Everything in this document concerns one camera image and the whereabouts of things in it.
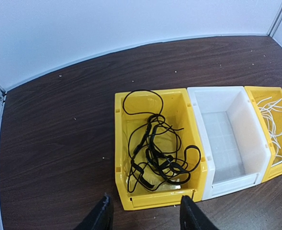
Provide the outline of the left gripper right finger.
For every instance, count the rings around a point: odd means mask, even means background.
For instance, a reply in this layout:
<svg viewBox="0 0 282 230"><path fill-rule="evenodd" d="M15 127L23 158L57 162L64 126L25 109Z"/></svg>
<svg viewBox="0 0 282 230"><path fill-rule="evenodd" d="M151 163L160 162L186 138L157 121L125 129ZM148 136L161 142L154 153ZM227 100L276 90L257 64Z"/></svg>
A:
<svg viewBox="0 0 282 230"><path fill-rule="evenodd" d="M185 195L180 202L180 229L181 230L218 230L210 219Z"/></svg>

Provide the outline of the yellow bin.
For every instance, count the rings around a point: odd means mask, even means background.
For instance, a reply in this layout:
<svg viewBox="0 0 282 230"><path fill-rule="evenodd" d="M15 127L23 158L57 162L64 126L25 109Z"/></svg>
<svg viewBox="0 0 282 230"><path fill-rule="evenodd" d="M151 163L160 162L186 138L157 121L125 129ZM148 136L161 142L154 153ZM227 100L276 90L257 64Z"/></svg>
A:
<svg viewBox="0 0 282 230"><path fill-rule="evenodd" d="M282 88L246 86L271 151L263 182L282 175Z"/></svg>
<svg viewBox="0 0 282 230"><path fill-rule="evenodd" d="M125 210L202 199L207 163L187 90L115 95L115 183Z"/></svg>

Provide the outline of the white bin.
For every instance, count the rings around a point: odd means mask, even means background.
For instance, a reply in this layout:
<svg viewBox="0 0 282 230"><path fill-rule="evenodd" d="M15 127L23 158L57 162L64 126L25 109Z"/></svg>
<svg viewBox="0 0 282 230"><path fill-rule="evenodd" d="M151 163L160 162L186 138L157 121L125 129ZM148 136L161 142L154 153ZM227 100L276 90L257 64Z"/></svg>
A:
<svg viewBox="0 0 282 230"><path fill-rule="evenodd" d="M243 86L189 87L208 173L203 200L262 182L271 151Z"/></svg>

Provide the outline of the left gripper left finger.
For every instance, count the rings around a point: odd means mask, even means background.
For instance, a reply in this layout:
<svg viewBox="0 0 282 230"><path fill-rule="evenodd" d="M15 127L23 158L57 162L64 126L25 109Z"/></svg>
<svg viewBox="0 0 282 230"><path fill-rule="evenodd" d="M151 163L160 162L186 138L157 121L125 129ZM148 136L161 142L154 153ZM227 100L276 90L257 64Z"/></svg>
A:
<svg viewBox="0 0 282 230"><path fill-rule="evenodd" d="M112 230L114 207L112 198L104 195L75 230Z"/></svg>

